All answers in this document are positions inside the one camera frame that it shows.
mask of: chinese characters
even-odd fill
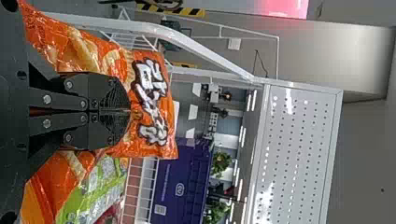
[[[167,142],[168,127],[157,105],[161,97],[166,96],[168,86],[163,79],[160,65],[151,59],[146,59],[144,62],[135,63],[134,70],[136,81],[132,83],[134,85],[132,89],[136,91],[144,111],[152,119],[152,125],[141,124],[138,132],[150,144],[164,146]]]

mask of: red light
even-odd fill
[[[309,0],[265,0],[262,8],[266,16],[306,19]]]

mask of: black machine housing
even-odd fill
[[[115,146],[131,102],[116,77],[56,73],[26,43],[16,1],[1,3],[0,224],[8,224],[18,217],[26,181],[56,150]]]

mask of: perforated metal panel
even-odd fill
[[[268,104],[248,223],[318,224],[336,96],[271,86]]]

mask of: snack bag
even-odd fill
[[[46,165],[27,183],[21,223],[93,224],[120,201],[129,159],[104,156],[89,167],[92,171],[87,174],[88,167],[83,163],[93,161],[89,155],[65,152],[54,157],[58,158],[60,171],[50,171]]]
[[[127,134],[107,153],[113,157],[177,158],[175,113],[169,77],[158,52],[127,50],[37,11],[20,8],[26,37],[57,72],[117,77],[132,102]]]

